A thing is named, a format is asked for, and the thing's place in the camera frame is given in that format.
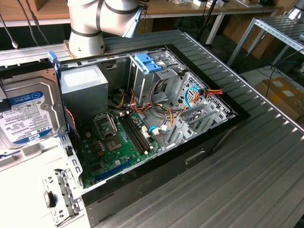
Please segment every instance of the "yellow wire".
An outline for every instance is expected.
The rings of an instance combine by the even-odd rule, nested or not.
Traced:
[[[120,102],[120,104],[118,106],[116,106],[116,108],[120,108],[121,106],[123,106],[123,104],[124,104],[124,96],[125,96],[125,94],[123,94],[122,101]]]

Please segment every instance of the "blue cable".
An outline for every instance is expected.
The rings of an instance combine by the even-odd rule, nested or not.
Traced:
[[[150,133],[153,129],[157,128],[157,126],[152,126],[149,128],[148,132]]]
[[[198,88],[195,88],[195,87],[190,87],[190,88],[188,88],[187,90],[186,90],[186,94],[185,94],[185,101],[186,101],[186,105],[188,106],[188,108],[191,108],[191,106],[190,106],[190,104],[189,104],[189,101],[188,101],[188,92],[189,92],[189,90],[191,90],[191,89],[194,89],[194,90],[196,90],[196,91],[199,91],[200,89],[198,89]]]

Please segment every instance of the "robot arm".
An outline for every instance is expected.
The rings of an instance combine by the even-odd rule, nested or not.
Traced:
[[[288,18],[296,23],[301,23],[304,19],[304,0],[299,0],[297,4],[288,12]]]
[[[138,0],[69,0],[71,36],[69,49],[76,57],[104,53],[101,31],[131,38],[142,9]]]

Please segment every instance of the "motherboard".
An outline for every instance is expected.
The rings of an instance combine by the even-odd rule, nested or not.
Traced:
[[[77,153],[84,188],[162,151],[151,135],[145,138],[137,113],[104,114],[82,125]]]

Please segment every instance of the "cardboard box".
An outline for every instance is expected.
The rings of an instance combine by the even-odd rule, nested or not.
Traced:
[[[256,85],[266,95],[269,80]],[[267,99],[299,124],[304,123],[304,93],[284,77],[271,79]]]
[[[23,8],[28,11],[29,9],[26,1],[20,0],[20,2],[23,5]],[[28,2],[32,11],[37,12],[43,6],[43,4],[47,2],[47,0],[28,0]],[[0,0],[0,6],[9,6],[20,9],[20,5],[16,0]]]

